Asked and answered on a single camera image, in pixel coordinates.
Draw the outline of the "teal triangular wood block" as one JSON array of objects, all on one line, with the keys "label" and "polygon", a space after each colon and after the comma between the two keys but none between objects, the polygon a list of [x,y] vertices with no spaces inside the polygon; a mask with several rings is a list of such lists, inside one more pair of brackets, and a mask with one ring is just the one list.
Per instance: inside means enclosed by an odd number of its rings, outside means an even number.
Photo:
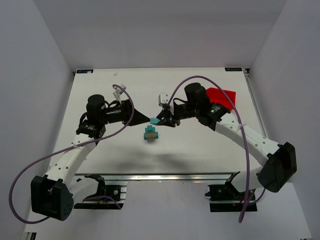
[{"label": "teal triangular wood block", "polygon": [[161,120],[158,119],[158,118],[156,118],[156,117],[150,118],[150,124],[151,124],[151,125],[157,126],[160,122],[161,122]]}]

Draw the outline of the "red plastic bin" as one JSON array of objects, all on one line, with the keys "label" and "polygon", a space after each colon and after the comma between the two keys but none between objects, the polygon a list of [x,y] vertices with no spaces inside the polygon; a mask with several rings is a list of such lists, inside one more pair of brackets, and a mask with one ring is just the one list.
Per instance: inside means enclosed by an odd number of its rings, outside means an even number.
[{"label": "red plastic bin", "polygon": [[232,111],[236,105],[236,92],[226,89],[223,91],[225,94],[218,88],[210,87],[206,89],[206,94],[211,103],[219,103]]}]

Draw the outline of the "teal arch wood block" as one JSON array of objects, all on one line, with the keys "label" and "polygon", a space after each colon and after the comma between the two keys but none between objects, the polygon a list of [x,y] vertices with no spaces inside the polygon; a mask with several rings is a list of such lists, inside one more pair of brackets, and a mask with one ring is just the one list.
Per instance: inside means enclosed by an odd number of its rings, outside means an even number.
[{"label": "teal arch wood block", "polygon": [[159,138],[159,133],[158,132],[145,132],[143,134],[143,138],[145,141],[155,140],[155,139]]}]

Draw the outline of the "teal cube wood block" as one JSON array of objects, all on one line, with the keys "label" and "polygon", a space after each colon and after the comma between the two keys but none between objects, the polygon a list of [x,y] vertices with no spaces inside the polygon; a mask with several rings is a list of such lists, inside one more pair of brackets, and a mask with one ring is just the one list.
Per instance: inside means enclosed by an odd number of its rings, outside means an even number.
[{"label": "teal cube wood block", "polygon": [[153,133],[155,131],[155,128],[152,125],[148,125],[145,129],[146,133]]}]

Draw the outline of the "teal rectangular wood block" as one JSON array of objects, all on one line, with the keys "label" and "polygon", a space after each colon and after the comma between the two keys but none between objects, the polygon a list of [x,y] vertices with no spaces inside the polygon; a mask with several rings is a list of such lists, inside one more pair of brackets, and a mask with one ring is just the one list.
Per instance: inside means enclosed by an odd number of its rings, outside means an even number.
[{"label": "teal rectangular wood block", "polygon": [[145,133],[146,134],[151,134],[151,133],[155,133],[155,132],[156,132],[156,130],[155,130],[154,127],[146,127],[145,128]]}]

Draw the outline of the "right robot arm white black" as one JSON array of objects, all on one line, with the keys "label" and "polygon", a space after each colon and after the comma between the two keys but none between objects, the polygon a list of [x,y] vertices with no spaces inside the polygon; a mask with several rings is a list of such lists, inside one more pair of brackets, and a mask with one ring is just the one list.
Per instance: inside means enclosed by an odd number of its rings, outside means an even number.
[{"label": "right robot arm white black", "polygon": [[248,150],[260,167],[233,173],[225,182],[231,191],[243,193],[246,189],[265,188],[277,193],[296,173],[296,150],[292,144],[277,143],[241,125],[235,113],[218,102],[212,102],[206,89],[198,82],[188,84],[184,91],[187,100],[181,104],[174,103],[166,93],[158,96],[162,110],[157,115],[157,125],[174,128],[180,125],[181,120],[196,118],[202,125]]}]

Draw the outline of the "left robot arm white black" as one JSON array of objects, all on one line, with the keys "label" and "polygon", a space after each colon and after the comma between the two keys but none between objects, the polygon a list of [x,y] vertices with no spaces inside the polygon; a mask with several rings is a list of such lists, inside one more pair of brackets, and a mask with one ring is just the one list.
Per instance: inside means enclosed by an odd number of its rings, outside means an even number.
[{"label": "left robot arm white black", "polygon": [[105,195],[105,179],[89,174],[73,181],[73,178],[106,132],[106,125],[121,122],[136,126],[149,122],[149,117],[133,108],[127,100],[113,101],[108,107],[105,98],[94,94],[87,100],[86,113],[72,142],[72,149],[65,151],[60,160],[44,176],[35,176],[31,181],[31,209],[37,214],[64,221],[79,202],[86,198],[101,198]]}]

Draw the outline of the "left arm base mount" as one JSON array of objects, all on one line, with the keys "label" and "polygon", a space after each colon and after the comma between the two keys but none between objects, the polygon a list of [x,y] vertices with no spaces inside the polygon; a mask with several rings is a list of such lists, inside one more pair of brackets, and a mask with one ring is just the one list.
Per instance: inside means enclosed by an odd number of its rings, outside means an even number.
[{"label": "left arm base mount", "polygon": [[121,210],[127,194],[127,183],[89,174],[73,179],[69,188],[77,210]]}]

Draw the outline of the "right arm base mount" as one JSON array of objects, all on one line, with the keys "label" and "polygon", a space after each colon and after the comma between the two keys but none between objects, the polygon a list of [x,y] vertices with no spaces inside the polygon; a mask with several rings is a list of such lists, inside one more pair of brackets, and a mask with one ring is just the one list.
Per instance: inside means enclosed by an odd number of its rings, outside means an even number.
[{"label": "right arm base mount", "polygon": [[240,213],[245,203],[245,192],[238,192],[231,180],[240,172],[203,173],[208,192],[204,196],[209,201],[211,213]]}]

